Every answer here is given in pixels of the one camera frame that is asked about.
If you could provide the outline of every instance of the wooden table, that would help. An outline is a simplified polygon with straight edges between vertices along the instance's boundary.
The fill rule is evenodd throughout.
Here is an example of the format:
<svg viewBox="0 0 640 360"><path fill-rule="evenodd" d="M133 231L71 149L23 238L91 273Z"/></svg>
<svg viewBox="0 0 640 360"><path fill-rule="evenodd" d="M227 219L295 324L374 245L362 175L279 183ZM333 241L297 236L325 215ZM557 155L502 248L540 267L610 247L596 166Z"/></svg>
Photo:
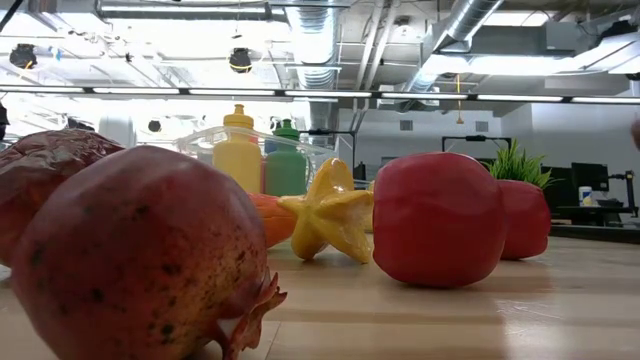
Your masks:
<svg viewBox="0 0 640 360"><path fill-rule="evenodd" d="M635 245L552 238L545 255L503 262L456 291L408 287L331 251L303 264L287 244L270 252L270 266L289 298L267 316L260 347L243 360L640 359ZM218 358L210 349L201 359ZM55 359L7 281L0 281L0 359Z"/></svg>

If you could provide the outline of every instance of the star fruit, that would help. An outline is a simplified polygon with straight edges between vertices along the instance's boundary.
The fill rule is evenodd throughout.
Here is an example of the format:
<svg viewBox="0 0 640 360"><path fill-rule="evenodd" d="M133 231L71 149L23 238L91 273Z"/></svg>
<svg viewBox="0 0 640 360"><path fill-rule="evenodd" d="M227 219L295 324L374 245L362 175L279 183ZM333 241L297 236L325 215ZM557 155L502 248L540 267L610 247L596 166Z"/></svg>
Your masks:
<svg viewBox="0 0 640 360"><path fill-rule="evenodd" d="M278 204L297 214L293 252L311 260L331 245L363 264L372 247L364 228L373 208L373 193L354 190L353 176L340 159L324 162L304 196L284 196Z"/></svg>

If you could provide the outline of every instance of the pomegranate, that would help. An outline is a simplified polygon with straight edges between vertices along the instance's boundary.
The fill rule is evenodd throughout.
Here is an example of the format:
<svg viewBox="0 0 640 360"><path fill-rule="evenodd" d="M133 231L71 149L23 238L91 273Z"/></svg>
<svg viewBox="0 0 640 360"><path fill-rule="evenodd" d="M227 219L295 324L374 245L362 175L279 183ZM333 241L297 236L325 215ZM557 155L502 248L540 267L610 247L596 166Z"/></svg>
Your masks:
<svg viewBox="0 0 640 360"><path fill-rule="evenodd" d="M67 129L28 135L0 152L0 264L35 213L71 175L122 147L89 131Z"/></svg>
<svg viewBox="0 0 640 360"><path fill-rule="evenodd" d="M180 360L210 341L232 360L286 297L266 261L237 183L140 146L51 194L15 250L13 288L62 360Z"/></svg>

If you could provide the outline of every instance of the plastic bottle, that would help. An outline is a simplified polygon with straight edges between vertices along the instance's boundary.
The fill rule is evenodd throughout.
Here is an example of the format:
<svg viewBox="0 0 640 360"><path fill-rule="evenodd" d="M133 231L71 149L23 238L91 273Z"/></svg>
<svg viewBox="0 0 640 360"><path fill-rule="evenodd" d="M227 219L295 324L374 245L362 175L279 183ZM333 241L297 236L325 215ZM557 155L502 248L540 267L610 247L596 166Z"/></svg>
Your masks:
<svg viewBox="0 0 640 360"><path fill-rule="evenodd" d="M281 127L282 127L282 124L280 124L279 121L276 122L276 128L275 128L275 130L273 132L273 135L275 135L275 131L280 129ZM271 154L272 152L274 152L276 150L278 150L278 144L275 141L269 140L269 139L264 141L264 153L265 154L269 155L269 154Z"/></svg>
<svg viewBox="0 0 640 360"><path fill-rule="evenodd" d="M253 130L253 118L236 105L233 114L224 117L230 127L229 138L213 148L213 166L231 176L246 192L260 193L262 153L255 136L234 132L233 127Z"/></svg>
<svg viewBox="0 0 640 360"><path fill-rule="evenodd" d="M291 127L291 120L282 121L274 135L300 140L300 133ZM265 192L268 195L302 195L307 192L307 158L295 145L278 144L278 149L267 155L265 164Z"/></svg>

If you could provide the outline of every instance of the computer monitor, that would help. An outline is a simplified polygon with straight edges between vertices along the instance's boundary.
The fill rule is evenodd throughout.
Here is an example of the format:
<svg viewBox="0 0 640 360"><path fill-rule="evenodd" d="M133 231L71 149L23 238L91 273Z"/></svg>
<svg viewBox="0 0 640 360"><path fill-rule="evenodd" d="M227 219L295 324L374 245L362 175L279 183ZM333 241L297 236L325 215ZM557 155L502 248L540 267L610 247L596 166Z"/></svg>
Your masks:
<svg viewBox="0 0 640 360"><path fill-rule="evenodd" d="M550 209L560 206L578 206L578 189L573 183L571 168L542 166L543 173L551 171L552 182L544 189Z"/></svg>
<svg viewBox="0 0 640 360"><path fill-rule="evenodd" d="M362 161L353 168L353 179L367 180L367 167Z"/></svg>
<svg viewBox="0 0 640 360"><path fill-rule="evenodd" d="M590 186L593 191L609 191L607 165L571 163L571 169L576 187Z"/></svg>

